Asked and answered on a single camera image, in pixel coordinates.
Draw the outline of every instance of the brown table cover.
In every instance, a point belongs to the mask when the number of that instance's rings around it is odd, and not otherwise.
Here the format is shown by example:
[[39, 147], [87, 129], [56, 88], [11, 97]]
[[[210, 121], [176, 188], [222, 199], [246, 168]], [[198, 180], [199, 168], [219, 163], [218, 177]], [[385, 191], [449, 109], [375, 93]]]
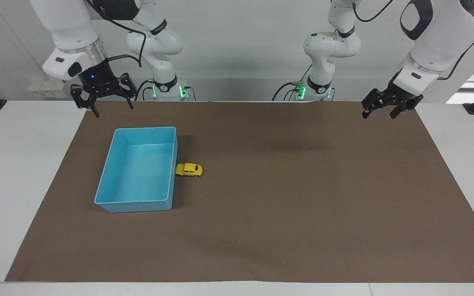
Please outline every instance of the brown table cover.
[[[474, 213], [416, 112], [359, 103], [98, 103], [7, 281], [474, 282]], [[176, 126], [173, 209], [93, 203], [120, 127]]]

